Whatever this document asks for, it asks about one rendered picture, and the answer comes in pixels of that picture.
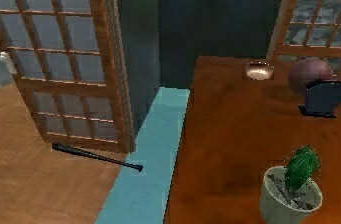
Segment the brown wooden table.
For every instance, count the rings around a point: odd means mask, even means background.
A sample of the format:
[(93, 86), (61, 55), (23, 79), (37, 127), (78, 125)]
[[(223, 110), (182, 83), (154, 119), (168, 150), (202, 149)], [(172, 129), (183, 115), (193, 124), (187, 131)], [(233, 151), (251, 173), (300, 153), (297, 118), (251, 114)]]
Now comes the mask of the brown wooden table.
[(264, 172), (303, 145), (320, 157), (323, 204), (302, 224), (341, 224), (341, 106), (334, 119), (305, 117), (286, 65), (255, 81), (245, 76), (246, 64), (197, 59), (164, 224), (265, 224)]

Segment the black baseball bat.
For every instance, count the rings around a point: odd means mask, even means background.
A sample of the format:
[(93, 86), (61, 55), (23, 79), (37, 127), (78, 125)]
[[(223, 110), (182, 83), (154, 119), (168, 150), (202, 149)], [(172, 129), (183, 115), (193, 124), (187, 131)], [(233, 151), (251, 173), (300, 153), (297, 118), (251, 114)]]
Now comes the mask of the black baseball bat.
[(59, 152), (75, 155), (75, 156), (82, 156), (82, 157), (86, 157), (86, 158), (91, 158), (91, 159), (95, 159), (95, 160), (100, 160), (100, 161), (118, 164), (121, 166), (125, 166), (125, 167), (129, 167), (129, 168), (138, 170), (139, 172), (141, 172), (143, 170), (143, 165), (140, 165), (140, 164), (131, 164), (131, 163), (128, 163), (125, 161), (112, 159), (109, 157), (105, 157), (105, 156), (102, 156), (99, 154), (92, 153), (90, 151), (86, 151), (86, 150), (82, 150), (79, 148), (74, 148), (71, 146), (66, 146), (66, 145), (62, 145), (62, 144), (58, 144), (58, 143), (53, 143), (52, 149), (59, 151)]

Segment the wooden glass-paned room door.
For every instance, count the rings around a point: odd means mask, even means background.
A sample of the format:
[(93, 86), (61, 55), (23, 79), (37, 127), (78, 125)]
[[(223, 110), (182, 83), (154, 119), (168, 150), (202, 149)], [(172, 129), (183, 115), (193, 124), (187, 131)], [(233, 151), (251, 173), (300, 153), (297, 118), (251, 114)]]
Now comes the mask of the wooden glass-paned room door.
[(117, 0), (0, 0), (0, 67), (44, 141), (133, 151)]

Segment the small brown bowl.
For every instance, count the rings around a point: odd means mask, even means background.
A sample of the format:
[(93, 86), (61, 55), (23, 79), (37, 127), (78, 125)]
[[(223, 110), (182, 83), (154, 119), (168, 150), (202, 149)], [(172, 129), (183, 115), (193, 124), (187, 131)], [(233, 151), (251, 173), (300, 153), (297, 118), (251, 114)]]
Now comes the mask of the small brown bowl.
[(245, 74), (252, 80), (263, 81), (273, 76), (274, 67), (266, 62), (251, 61), (246, 65)]

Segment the green cactus in white pot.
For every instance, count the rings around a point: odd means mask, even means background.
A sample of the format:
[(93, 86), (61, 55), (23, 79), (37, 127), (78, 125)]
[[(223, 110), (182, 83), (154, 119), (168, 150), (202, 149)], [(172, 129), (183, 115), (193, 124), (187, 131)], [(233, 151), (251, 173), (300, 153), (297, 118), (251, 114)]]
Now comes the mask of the green cactus in white pot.
[(320, 167), (308, 145), (297, 149), (286, 166), (269, 168), (262, 181), (259, 211), (267, 224), (300, 224), (322, 206), (323, 195), (311, 178)]

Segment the wooden framed window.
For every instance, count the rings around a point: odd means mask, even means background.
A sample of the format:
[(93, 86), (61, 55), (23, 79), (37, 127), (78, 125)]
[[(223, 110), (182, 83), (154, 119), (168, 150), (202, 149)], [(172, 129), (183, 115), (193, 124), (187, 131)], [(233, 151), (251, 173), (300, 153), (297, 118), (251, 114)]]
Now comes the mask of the wooden framed window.
[(330, 62), (341, 79), (341, 0), (280, 0), (267, 58), (308, 57)]

